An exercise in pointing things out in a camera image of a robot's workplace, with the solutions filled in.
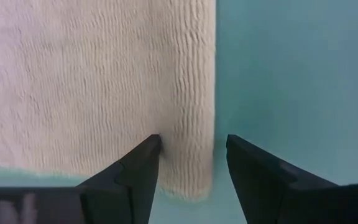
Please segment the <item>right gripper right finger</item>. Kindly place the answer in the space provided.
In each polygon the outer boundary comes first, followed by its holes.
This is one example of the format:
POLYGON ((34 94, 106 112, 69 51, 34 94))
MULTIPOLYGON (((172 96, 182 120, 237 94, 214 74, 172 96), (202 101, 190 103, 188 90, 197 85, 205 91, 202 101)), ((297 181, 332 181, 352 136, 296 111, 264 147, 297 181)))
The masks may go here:
POLYGON ((226 160, 247 224, 278 224, 282 201, 290 184, 307 189, 336 184, 294 166, 258 146, 230 134, 226 160))

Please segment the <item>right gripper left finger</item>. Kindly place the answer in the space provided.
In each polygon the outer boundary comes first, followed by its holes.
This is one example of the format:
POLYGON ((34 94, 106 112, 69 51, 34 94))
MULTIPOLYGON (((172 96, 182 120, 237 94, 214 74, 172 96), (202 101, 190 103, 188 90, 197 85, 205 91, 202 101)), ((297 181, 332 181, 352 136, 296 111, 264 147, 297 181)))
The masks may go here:
POLYGON ((153 134, 80 184, 85 224, 148 224, 162 141, 153 134))

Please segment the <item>light green microfiber towel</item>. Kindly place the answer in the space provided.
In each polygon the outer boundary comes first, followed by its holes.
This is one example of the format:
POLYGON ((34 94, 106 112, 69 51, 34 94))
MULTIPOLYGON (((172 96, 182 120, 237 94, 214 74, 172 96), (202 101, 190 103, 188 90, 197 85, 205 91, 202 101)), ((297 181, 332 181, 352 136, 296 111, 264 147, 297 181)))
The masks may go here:
POLYGON ((158 183, 212 186, 216 0, 0 0, 0 167, 91 176, 147 136, 158 183))

